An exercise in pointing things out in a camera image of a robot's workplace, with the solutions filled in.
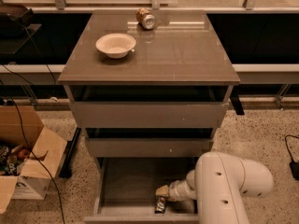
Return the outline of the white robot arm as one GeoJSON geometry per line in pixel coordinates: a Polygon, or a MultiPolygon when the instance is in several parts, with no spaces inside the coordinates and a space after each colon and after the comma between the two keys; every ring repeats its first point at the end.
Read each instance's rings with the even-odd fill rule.
{"type": "Polygon", "coordinates": [[[167,202],[195,200],[199,224],[249,224],[242,198],[264,197],[274,178],[263,164],[221,152],[203,154],[183,180],[156,189],[157,211],[167,202]]]}

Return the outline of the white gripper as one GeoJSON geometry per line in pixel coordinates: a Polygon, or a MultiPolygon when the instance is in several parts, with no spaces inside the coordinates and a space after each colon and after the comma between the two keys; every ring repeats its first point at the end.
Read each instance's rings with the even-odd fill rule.
{"type": "Polygon", "coordinates": [[[163,185],[156,189],[157,197],[168,198],[170,202],[182,202],[185,200],[195,200],[196,190],[193,181],[177,180],[172,182],[170,186],[163,185]]]}

